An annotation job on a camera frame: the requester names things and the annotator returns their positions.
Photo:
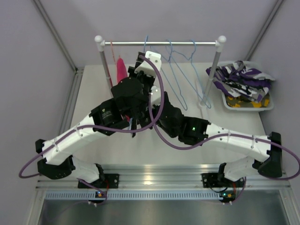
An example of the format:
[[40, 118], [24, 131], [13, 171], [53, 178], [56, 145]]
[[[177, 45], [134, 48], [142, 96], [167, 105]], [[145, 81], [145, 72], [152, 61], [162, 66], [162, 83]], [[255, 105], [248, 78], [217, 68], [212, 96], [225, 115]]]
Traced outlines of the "black camouflage trousers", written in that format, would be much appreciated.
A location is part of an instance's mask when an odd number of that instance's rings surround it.
[[132, 97], [129, 97], [127, 103], [127, 116], [132, 119], [131, 130], [136, 130], [138, 125], [143, 128], [150, 123], [149, 98], [146, 95], [142, 93], [134, 94]]

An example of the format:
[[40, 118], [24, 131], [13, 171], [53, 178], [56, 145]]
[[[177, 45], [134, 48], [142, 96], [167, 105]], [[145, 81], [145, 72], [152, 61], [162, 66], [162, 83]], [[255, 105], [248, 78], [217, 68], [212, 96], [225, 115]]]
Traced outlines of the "blue hanger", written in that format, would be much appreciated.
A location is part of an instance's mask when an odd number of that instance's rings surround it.
[[178, 99], [179, 103], [181, 104], [181, 106], [183, 107], [183, 109], [184, 109], [185, 111], [187, 111], [187, 110], [188, 110], [187, 103], [186, 103], [186, 101], [185, 101], [185, 99], [184, 99], [184, 97], [183, 97], [183, 95], [182, 95], [182, 93], [181, 93], [181, 88], [180, 88], [178, 79], [177, 79], [177, 77], [176, 77], [176, 75], [175, 75], [175, 73], [174, 73], [173, 67], [171, 66], [171, 58], [172, 58], [172, 52], [173, 52], [173, 45], [172, 45], [172, 42], [171, 42], [169, 39], [167, 39], [167, 41], [169, 42], [170, 48], [171, 48], [170, 51], [168, 51], [168, 50], [167, 50], [167, 46], [165, 46], [165, 49], [166, 49], [166, 51], [169, 53], [169, 56], [168, 56], [168, 58], [166, 58], [166, 57], [164, 57], [164, 56], [162, 56], [162, 57], [163, 57], [163, 59], [169, 64], [169, 67], [170, 67], [170, 69], [171, 69], [171, 71], [172, 71], [173, 77], [174, 77], [174, 79], [175, 79], [175, 81], [176, 81], [176, 84], [177, 84], [177, 87], [178, 87], [178, 89], [179, 89], [179, 95], [180, 95], [182, 101], [180, 100], [178, 94], [175, 92], [173, 86], [171, 85], [170, 81], [168, 80], [168, 78], [167, 78], [167, 76], [165, 75], [165, 73], [164, 73], [163, 70], [162, 70], [162, 72], [163, 72], [163, 74], [164, 74], [164, 76], [165, 76], [165, 78], [166, 78], [168, 84], [170, 85], [170, 87], [171, 87], [173, 93], [175, 94], [176, 98]]
[[[147, 44], [148, 38], [149, 38], [149, 35], [146, 35], [146, 37], [144, 39], [144, 44], [143, 44], [144, 53], [146, 53], [146, 44]], [[160, 106], [158, 106], [158, 112], [157, 112], [156, 116], [153, 117], [152, 110], [154, 108], [153, 108], [153, 106], [151, 106], [151, 103], [150, 103], [150, 93], [149, 93], [149, 106], [148, 106], [148, 110], [149, 110], [149, 115], [150, 115], [150, 123], [145, 127], [145, 128], [149, 128], [149, 129], [156, 128], [156, 122], [157, 122], [157, 120], [159, 119], [159, 117], [160, 117], [160, 115], [162, 113], [162, 110], [163, 110], [163, 107], [164, 107], [164, 101], [165, 101], [165, 97], [164, 97], [164, 84], [163, 84], [163, 80], [162, 80], [162, 76], [161, 76], [160, 71], [157, 71], [157, 76], [156, 77], [158, 78], [159, 88], [161, 89], [161, 103], [160, 103]]]
[[[191, 52], [191, 54], [190, 54], [189, 57], [186, 56], [185, 54], [183, 54], [182, 52], [178, 52], [178, 51], [176, 51], [176, 50], [172, 50], [172, 52], [173, 52], [173, 53], [176, 53], [176, 54], [179, 54], [179, 55], [181, 55], [181, 56], [183, 56], [183, 57], [190, 63], [191, 67], [193, 68], [193, 70], [194, 70], [194, 72], [195, 72], [196, 78], [197, 78], [197, 83], [196, 83], [196, 85], [195, 85], [195, 86], [192, 85], [191, 82], [189, 81], [189, 79], [186, 77], [186, 75], [185, 75], [184, 73], [183, 73], [183, 75], [184, 75], [185, 79], [188, 81], [188, 83], [190, 84], [190, 86], [192, 87], [192, 89], [194, 90], [194, 92], [195, 92], [195, 93], [197, 94], [197, 96], [199, 97], [199, 99], [200, 99], [200, 105], [206, 106], [208, 109], [211, 109], [211, 108], [212, 108], [212, 105], [211, 105], [210, 101], [207, 99], [207, 95], [204, 94], [204, 91], [202, 90], [202, 87], [203, 87], [202, 81], [201, 81], [201, 79], [200, 79], [200, 76], [199, 76], [199, 73], [198, 73], [197, 69], [195, 68], [195, 66], [194, 66], [194, 64], [193, 64], [193, 56], [194, 56], [194, 54], [195, 54], [196, 51], [197, 51], [196, 43], [195, 43], [195, 41], [192, 40], [192, 39], [190, 39], [189, 41], [192, 42], [192, 43], [193, 43], [193, 46], [194, 46], [194, 49], [193, 49], [193, 51]], [[198, 89], [196, 89], [198, 84], [200, 85], [200, 90], [202, 91], [201, 94], [199, 93]]]

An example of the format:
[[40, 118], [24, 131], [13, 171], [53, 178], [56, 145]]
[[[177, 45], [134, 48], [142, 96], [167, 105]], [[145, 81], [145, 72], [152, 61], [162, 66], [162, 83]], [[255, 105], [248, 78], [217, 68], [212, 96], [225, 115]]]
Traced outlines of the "yellow camouflage trousers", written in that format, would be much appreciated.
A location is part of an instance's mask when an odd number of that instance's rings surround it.
[[250, 101], [244, 96], [225, 97], [226, 104], [232, 108], [266, 108], [270, 104], [270, 95], [267, 94], [260, 102]]

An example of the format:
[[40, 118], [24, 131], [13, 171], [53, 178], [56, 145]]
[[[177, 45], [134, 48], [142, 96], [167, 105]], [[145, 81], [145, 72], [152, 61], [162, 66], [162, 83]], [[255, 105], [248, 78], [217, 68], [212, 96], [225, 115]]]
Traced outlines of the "purple camouflage trousers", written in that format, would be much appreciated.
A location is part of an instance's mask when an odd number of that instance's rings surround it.
[[212, 83], [226, 96], [245, 97], [252, 102], [260, 102], [271, 89], [271, 75], [251, 66], [248, 61], [234, 61], [217, 66]]

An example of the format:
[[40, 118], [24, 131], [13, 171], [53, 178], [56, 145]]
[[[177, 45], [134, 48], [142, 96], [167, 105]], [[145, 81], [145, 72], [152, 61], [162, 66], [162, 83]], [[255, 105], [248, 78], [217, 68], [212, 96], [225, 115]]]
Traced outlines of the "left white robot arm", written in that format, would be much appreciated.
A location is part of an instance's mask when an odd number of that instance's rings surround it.
[[36, 141], [36, 152], [42, 157], [37, 162], [38, 173], [52, 180], [75, 177], [95, 187], [105, 184], [106, 176], [99, 164], [77, 159], [74, 153], [91, 142], [109, 137], [116, 130], [127, 131], [131, 119], [141, 127], [147, 125], [149, 95], [154, 78], [127, 77], [111, 89], [113, 97], [91, 110], [73, 128], [51, 140]]

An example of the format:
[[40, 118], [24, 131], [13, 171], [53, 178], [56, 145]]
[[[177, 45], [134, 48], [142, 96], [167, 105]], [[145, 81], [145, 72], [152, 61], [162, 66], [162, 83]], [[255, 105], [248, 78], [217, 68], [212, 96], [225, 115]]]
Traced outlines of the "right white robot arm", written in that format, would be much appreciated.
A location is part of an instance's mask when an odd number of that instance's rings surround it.
[[208, 120], [183, 115], [165, 103], [154, 125], [164, 143], [178, 150], [177, 164], [219, 163], [218, 181], [229, 186], [238, 179], [262, 175], [282, 177], [281, 136], [254, 136], [234, 132]]

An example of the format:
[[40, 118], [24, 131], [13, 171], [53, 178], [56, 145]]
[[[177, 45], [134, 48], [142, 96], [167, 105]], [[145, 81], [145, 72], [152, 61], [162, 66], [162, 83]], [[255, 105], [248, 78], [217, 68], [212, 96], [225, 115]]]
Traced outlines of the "pink trousers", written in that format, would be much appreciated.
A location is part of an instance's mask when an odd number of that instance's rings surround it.
[[124, 63], [124, 60], [119, 57], [116, 63], [117, 68], [117, 83], [120, 83], [123, 79], [127, 78], [128, 73]]

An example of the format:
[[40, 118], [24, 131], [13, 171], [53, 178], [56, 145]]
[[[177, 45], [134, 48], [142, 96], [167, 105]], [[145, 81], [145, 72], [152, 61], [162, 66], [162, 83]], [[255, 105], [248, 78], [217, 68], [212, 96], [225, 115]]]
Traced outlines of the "pink hanger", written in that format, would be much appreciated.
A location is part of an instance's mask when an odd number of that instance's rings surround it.
[[114, 54], [114, 49], [113, 49], [113, 42], [110, 41], [110, 46], [111, 46], [111, 51], [112, 51], [112, 57], [113, 57], [113, 62], [116, 67], [116, 84], [119, 84], [121, 82], [121, 73], [120, 73], [120, 66], [119, 66], [119, 58], [117, 59]]

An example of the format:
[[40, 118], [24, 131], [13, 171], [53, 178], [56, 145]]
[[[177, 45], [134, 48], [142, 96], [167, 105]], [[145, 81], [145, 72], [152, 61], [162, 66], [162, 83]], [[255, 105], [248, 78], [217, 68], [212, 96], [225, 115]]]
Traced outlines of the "white plastic basket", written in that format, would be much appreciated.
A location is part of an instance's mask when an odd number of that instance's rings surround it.
[[270, 94], [275, 79], [252, 61], [218, 63], [214, 84], [221, 91], [225, 107], [235, 111], [262, 112], [275, 106]]

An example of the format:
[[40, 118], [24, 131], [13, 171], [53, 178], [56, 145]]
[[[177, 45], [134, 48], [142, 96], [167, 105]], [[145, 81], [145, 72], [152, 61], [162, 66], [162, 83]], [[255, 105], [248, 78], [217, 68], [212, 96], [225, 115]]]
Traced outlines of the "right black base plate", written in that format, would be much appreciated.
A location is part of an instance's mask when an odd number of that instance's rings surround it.
[[202, 183], [204, 188], [232, 188], [233, 181], [219, 177], [217, 172], [202, 173]]

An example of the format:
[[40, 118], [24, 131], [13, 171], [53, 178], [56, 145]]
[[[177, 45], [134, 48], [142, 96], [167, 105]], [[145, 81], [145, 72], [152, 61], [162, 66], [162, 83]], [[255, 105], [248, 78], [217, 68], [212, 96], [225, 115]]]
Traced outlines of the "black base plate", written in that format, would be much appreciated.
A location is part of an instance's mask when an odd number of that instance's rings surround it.
[[219, 177], [217, 172], [202, 173], [202, 183], [204, 188], [232, 188], [233, 181]]
[[78, 188], [112, 188], [117, 189], [119, 187], [119, 177], [117, 173], [104, 173], [100, 175], [100, 178], [92, 183], [86, 181], [78, 181]]

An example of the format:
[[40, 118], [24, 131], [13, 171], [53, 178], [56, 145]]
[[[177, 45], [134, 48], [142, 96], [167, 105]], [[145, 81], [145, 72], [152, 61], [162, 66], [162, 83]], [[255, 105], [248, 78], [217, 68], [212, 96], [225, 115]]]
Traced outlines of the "aluminium rail frame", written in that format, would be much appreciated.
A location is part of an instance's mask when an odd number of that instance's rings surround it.
[[[196, 85], [197, 78], [191, 66], [183, 63], [182, 71], [192, 85]], [[196, 65], [202, 83], [207, 81], [205, 69], [207, 63]], [[179, 89], [168, 66], [163, 67], [164, 73], [179, 95]], [[270, 134], [265, 129], [257, 112], [230, 111], [225, 108], [221, 92], [216, 88], [210, 91], [211, 109], [201, 108], [199, 100], [185, 79], [181, 71], [174, 68], [181, 93], [187, 103], [185, 115], [202, 117], [218, 126], [234, 132], [242, 132], [255, 136]], [[164, 87], [173, 105], [180, 107], [180, 103], [163, 75]], [[99, 163], [107, 173], [120, 175], [119, 190], [173, 190], [173, 189], [202, 189], [201, 173], [215, 172], [216, 164], [177, 164], [178, 150], [163, 143], [154, 130], [146, 130], [132, 138], [130, 134], [114, 134], [101, 138], [76, 152], [76, 157], [89, 163]]]

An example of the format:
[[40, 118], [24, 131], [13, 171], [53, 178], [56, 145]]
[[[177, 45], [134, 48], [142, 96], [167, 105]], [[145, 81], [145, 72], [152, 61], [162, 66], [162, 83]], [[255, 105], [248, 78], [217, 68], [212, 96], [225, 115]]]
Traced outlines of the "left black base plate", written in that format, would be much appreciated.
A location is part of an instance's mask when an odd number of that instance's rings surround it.
[[104, 173], [100, 175], [100, 178], [92, 183], [86, 181], [78, 181], [78, 188], [112, 188], [117, 189], [119, 187], [119, 177], [117, 173]]

